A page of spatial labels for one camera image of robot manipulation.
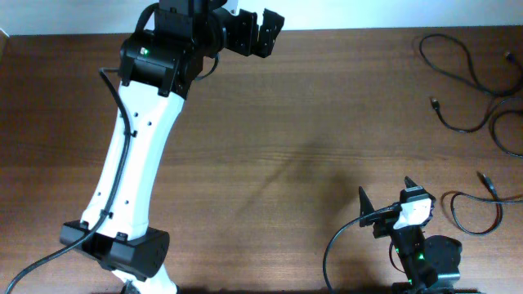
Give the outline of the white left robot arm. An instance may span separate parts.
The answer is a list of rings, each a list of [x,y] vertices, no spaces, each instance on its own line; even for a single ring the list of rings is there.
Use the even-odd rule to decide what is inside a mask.
[[[265,58],[284,26],[234,1],[159,1],[140,14],[120,49],[111,87],[118,107],[95,193],[60,241],[123,281],[126,293],[175,293],[164,261],[169,234],[149,224],[150,199],[169,133],[190,86],[205,78],[203,61],[224,49]]]

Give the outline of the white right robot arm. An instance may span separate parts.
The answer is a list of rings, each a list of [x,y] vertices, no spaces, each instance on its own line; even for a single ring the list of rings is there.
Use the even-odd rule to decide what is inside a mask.
[[[389,207],[374,209],[363,188],[359,188],[359,199],[360,226],[371,225],[375,238],[389,237],[400,258],[407,281],[393,283],[393,293],[455,292],[462,244],[443,235],[423,235],[423,228],[432,219],[433,195],[406,176],[400,200]]]

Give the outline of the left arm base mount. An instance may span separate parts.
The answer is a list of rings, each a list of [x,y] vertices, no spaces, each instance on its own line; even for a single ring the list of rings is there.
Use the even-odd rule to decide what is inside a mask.
[[[134,285],[132,280],[128,280],[124,283],[120,294],[141,294],[140,290]]]

